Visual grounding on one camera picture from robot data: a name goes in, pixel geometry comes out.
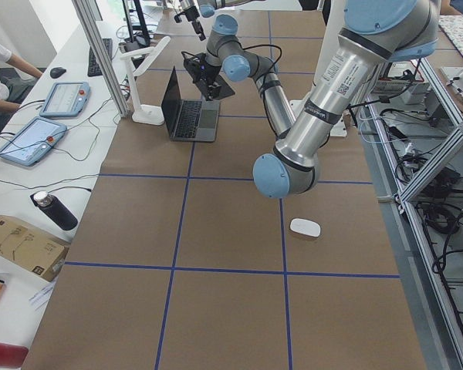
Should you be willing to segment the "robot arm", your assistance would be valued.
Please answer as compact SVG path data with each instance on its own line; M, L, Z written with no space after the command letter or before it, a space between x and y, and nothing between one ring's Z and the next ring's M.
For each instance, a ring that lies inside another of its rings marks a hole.
M180 1L181 10L176 12L174 20L176 23L182 23L182 17L185 17L191 23L194 32L201 41L206 39L204 29L199 22L199 17L211 17L216 10L229 8L232 6L244 5L252 0L198 0L198 1Z
M343 18L338 49L298 113L289 105L273 61L242 47L237 21L223 12L227 6L226 1L182 5L196 33L202 31L199 17L214 18L205 51L185 60L184 67L194 83L204 85L208 98L220 92L220 73L233 82L254 81L277 140L271 153L255 161L253 178L261 194L283 198L316 185L318 149L378 66L423 58L435 50L441 4L345 1L340 10L332 10L331 19Z

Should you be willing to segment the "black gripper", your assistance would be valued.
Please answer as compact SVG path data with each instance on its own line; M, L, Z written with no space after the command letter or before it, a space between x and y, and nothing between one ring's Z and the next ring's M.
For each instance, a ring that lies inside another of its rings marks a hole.
M206 100L219 99L221 84L217 82L221 67L207 61L207 54L182 52L183 66Z
M182 22L182 18L186 18L191 22L192 28L201 41L206 39L202 24L198 21L199 12L194 0L179 0L177 1L178 8L175 9L175 22Z

